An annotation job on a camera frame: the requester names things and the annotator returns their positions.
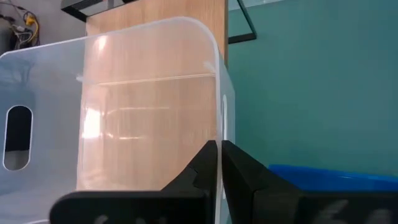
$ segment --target green wall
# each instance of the green wall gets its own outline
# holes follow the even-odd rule
[[[248,11],[258,39],[229,45],[236,144],[264,164],[398,175],[398,1]]]

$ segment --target blue container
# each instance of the blue container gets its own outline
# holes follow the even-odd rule
[[[270,165],[268,169],[302,190],[398,191],[397,177],[287,165]]]

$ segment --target wire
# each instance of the wire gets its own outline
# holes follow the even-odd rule
[[[28,42],[32,41],[35,37],[37,37],[38,33],[39,33],[39,23],[37,22],[36,18],[34,23],[36,24],[36,30],[33,33],[32,37],[30,37],[30,39],[28,40]]]
[[[13,3],[0,2],[0,4],[6,4],[6,5],[8,5],[8,6],[15,7],[16,9],[19,9],[19,10],[22,10],[22,11],[26,11],[26,12],[30,12],[29,10],[25,9],[24,7],[17,6],[17,5],[15,5],[15,4],[13,4]]]
[[[10,28],[12,32],[15,34],[15,36],[18,38],[18,42],[16,42],[16,45],[14,49],[19,49],[19,43],[21,42],[21,37],[19,36],[19,31],[15,28],[15,25],[12,24],[10,21],[8,21]]]
[[[40,45],[40,32],[37,34],[35,46],[39,46],[39,45]]]
[[[24,34],[29,34],[28,40],[33,36],[31,32],[20,32],[20,33],[15,33],[15,35],[17,35],[18,37],[19,37],[20,35],[24,35]]]
[[[26,22],[27,18],[25,18],[25,16],[27,17],[28,14],[29,14],[29,12],[25,12],[24,15],[22,16],[23,17],[22,19],[24,20],[24,22]]]
[[[28,29],[25,28],[25,27],[17,26],[17,25],[15,25],[15,24],[11,24],[11,23],[10,23],[10,25],[12,26],[11,28],[14,30],[14,32],[20,33],[20,32],[26,32],[26,30],[28,30]]]
[[[24,20],[24,18],[22,17],[22,15],[20,14],[20,12],[18,11],[17,6],[16,6],[14,3],[12,3],[11,0],[8,0],[8,2],[9,2],[10,4],[12,4],[12,6],[14,7],[15,12],[18,14],[19,18],[22,19],[22,20]]]
[[[20,42],[18,43],[18,49],[21,48],[21,45],[22,45],[22,44],[28,43],[28,42],[29,42],[29,39],[26,39],[26,40],[23,40],[23,41],[20,40]]]

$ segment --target cable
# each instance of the cable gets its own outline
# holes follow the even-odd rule
[[[36,43],[35,43],[35,46],[39,45],[40,45],[40,32],[37,34]]]
[[[18,37],[19,37],[20,35],[24,35],[24,34],[29,34],[29,38],[28,38],[28,39],[30,39],[30,38],[33,36],[31,32],[20,32],[20,33],[15,33],[15,35],[17,35]]]
[[[34,21],[35,25],[36,25],[36,30],[33,33],[32,37],[30,37],[30,39],[28,40],[28,42],[32,41],[39,33],[39,23],[37,22],[37,20],[35,19]]]
[[[27,17],[28,14],[29,14],[29,12],[25,12],[24,15],[22,16],[23,17],[22,19],[24,20],[24,22],[26,22],[25,16]]]
[[[14,49],[19,49],[19,43],[21,42],[21,36],[19,35],[20,32],[16,29],[16,26],[14,24],[12,24],[12,22],[10,20],[7,20],[7,21],[9,23],[9,25],[10,25],[10,28],[11,28],[12,32],[18,38],[18,42],[16,42],[16,45],[15,45]]]
[[[13,3],[8,3],[8,2],[0,2],[0,4],[6,4],[6,5],[8,5],[8,6],[15,7],[16,9],[19,9],[19,10],[22,10],[22,11],[27,11],[27,12],[30,12],[29,10],[25,9],[24,7],[17,6],[17,5],[15,5],[15,4],[13,4]]]
[[[18,14],[19,18],[22,19],[22,20],[24,20],[24,18],[22,17],[22,15],[19,13],[17,6],[16,6],[14,3],[12,3],[11,0],[8,0],[8,2],[9,2],[10,4],[12,4],[12,6],[13,6],[13,8],[15,9],[15,12]]]
[[[26,40],[24,40],[24,41],[20,41],[20,42],[18,43],[18,48],[17,48],[17,49],[20,49],[22,44],[28,43],[28,42],[29,42],[29,39],[26,39]]]

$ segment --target gray wall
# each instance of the gray wall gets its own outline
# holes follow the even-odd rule
[[[41,25],[42,45],[85,35],[85,24],[60,10],[61,0],[12,0],[12,2],[37,15]],[[11,6],[1,5],[0,12],[15,19],[19,18]]]

